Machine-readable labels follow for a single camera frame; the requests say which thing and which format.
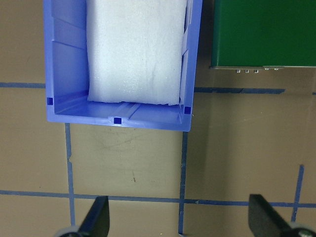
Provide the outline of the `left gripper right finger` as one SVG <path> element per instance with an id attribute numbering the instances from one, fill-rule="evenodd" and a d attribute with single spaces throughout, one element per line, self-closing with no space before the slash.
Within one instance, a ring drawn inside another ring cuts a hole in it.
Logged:
<path id="1" fill-rule="evenodd" d="M 286 222 L 260 194 L 250 194 L 248 226 L 255 237 L 314 237 L 316 232 L 302 224 Z"/>

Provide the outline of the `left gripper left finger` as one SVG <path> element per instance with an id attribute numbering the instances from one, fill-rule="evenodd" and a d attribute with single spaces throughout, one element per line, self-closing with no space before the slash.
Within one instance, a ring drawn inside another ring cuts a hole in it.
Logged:
<path id="1" fill-rule="evenodd" d="M 56 237 L 107 237 L 110 230 L 108 196 L 98 196 L 80 226 L 60 229 Z"/>

